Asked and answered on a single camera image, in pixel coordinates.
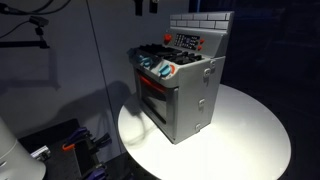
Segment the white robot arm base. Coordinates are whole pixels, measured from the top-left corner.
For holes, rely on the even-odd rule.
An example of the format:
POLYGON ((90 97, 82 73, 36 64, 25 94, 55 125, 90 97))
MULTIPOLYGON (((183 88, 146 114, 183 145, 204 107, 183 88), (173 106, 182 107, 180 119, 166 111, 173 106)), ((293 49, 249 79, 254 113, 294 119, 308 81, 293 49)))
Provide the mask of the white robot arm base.
POLYGON ((46 166, 34 159, 0 118, 0 180, 43 180, 46 166))

